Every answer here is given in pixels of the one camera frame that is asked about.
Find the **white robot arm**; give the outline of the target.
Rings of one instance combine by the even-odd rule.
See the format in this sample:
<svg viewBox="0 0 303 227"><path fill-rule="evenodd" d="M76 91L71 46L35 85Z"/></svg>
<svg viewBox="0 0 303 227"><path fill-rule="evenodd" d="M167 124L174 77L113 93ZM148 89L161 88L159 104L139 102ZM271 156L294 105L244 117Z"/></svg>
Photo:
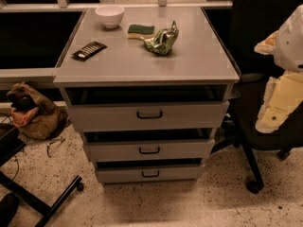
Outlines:
<svg viewBox="0 0 303 227"><path fill-rule="evenodd" d="M275 65L284 70L278 78L269 77L256 122L257 131L272 133L303 102L303 5L254 50L273 55Z"/></svg>

